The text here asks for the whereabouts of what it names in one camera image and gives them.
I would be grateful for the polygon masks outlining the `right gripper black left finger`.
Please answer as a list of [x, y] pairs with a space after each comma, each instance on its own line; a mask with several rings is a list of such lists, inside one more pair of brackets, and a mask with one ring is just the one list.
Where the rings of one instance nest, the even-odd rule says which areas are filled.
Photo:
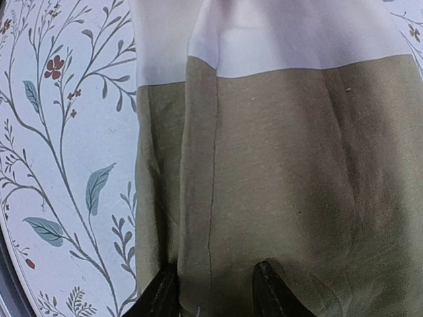
[[161, 269], [123, 317], [178, 317], [176, 264]]

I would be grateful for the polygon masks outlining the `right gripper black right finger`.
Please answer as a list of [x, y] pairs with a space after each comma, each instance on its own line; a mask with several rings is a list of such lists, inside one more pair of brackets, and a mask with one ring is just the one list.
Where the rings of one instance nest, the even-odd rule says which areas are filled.
[[254, 315], [259, 317], [315, 317], [267, 261], [254, 266], [252, 277]]

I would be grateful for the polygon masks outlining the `tan beige underwear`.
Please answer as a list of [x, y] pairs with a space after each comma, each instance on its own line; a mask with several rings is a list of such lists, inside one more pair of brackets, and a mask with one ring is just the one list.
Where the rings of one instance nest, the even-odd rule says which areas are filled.
[[422, 315], [422, 79], [383, 1], [130, 1], [135, 264], [182, 316]]

